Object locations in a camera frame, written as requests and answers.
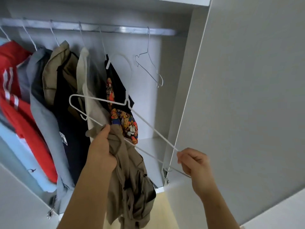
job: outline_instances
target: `floor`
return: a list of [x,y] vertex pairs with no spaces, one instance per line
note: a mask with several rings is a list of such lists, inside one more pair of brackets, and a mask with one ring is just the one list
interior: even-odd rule
[[[110,225],[105,219],[103,228],[120,229],[120,223],[118,220],[116,220],[112,225]],[[150,213],[150,221],[145,227],[145,229],[155,228],[179,229],[165,192],[157,194],[152,211]]]

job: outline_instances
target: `clothes rail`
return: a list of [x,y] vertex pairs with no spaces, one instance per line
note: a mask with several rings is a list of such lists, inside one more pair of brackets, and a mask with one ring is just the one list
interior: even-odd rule
[[[29,19],[12,19],[12,18],[0,18],[1,26],[10,27],[23,27],[23,24],[27,28],[36,29],[50,29],[50,21],[39,21]],[[148,34],[147,27],[137,26],[116,26],[116,25],[105,25],[105,24],[92,24],[92,23],[73,23],[73,22],[56,22],[52,21],[53,30],[80,30],[90,32],[104,32],[104,33],[123,33],[123,34]],[[163,29],[163,28],[149,28],[151,35],[162,35],[162,36],[181,36],[187,37],[187,31],[179,31],[174,29]]]

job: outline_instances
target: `person's left hand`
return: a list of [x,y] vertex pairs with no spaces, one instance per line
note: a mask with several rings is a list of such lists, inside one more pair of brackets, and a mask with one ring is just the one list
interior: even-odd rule
[[116,158],[109,153],[108,134],[110,125],[106,125],[91,142],[86,165],[98,169],[97,172],[112,173],[116,167]]

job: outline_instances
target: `person's right arm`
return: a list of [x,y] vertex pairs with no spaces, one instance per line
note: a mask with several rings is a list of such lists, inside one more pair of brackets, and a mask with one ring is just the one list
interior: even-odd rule
[[209,229],[239,229],[227,204],[219,192],[211,172],[208,156],[187,148],[177,153],[178,163],[192,178],[192,186],[200,197]]

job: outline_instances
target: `forearm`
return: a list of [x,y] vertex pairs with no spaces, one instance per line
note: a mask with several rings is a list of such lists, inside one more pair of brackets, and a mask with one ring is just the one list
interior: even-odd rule
[[208,229],[239,229],[221,193],[215,185],[208,193],[201,194]]
[[103,227],[111,173],[86,164],[58,229]]

